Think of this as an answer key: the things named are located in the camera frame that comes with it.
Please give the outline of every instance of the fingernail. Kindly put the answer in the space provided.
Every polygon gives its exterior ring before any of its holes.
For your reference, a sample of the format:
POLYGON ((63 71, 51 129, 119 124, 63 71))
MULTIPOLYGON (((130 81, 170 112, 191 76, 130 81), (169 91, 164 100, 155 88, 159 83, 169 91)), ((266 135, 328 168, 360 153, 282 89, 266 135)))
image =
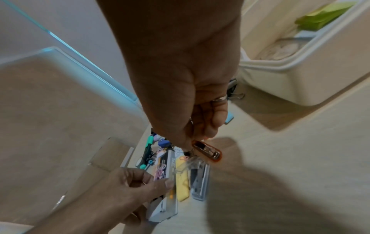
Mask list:
POLYGON ((172 189, 175 185, 175 182, 173 180, 166 180, 165 184, 167 189, 172 189))

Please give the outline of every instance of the silver ring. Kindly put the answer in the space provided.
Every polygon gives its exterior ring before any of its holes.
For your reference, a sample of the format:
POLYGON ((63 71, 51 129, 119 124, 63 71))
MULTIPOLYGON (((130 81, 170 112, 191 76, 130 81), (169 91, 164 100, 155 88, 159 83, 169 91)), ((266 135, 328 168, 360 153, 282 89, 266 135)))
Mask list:
POLYGON ((220 98, 213 99, 211 102, 219 103, 219 102, 222 102, 224 100, 227 100, 227 95, 225 95, 223 97, 220 97, 220 98))

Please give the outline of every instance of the floor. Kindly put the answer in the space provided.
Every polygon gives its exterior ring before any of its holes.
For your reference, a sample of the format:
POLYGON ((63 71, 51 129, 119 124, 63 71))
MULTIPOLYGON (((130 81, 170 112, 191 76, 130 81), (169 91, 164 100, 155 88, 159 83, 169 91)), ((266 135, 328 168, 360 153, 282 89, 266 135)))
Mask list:
POLYGON ((109 137, 135 147, 142 109, 57 49, 0 66, 0 221, 47 216, 109 137))

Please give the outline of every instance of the wooden table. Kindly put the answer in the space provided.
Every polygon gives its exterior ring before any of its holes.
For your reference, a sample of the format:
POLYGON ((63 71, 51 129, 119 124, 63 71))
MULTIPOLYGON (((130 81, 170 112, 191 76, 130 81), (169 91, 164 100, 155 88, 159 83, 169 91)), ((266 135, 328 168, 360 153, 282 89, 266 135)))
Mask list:
POLYGON ((235 119, 209 141, 224 157, 207 200, 187 199, 155 228, 124 233, 370 233, 370 81, 314 107, 238 91, 246 97, 230 104, 235 119))

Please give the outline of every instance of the yellow eraser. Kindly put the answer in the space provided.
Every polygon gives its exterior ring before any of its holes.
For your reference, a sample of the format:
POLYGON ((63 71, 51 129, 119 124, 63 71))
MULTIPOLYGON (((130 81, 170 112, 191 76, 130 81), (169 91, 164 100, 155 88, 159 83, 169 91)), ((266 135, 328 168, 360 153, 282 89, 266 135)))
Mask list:
MULTIPOLYGON (((186 161, 182 159, 183 157, 176 159, 176 168, 186 161)), ((188 180, 188 171, 184 170, 181 174, 176 174, 176 195, 177 200, 182 202, 189 197, 189 180, 188 180)))

